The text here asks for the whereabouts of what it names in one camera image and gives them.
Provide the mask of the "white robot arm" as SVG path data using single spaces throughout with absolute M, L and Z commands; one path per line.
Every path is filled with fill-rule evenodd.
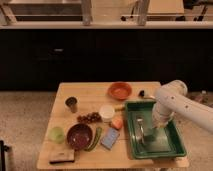
M 213 133 L 213 108 L 192 101 L 186 97 L 187 86 L 181 80 L 174 80 L 159 87 L 152 109 L 153 127 L 166 127 L 173 114 L 180 114 L 199 127 Z

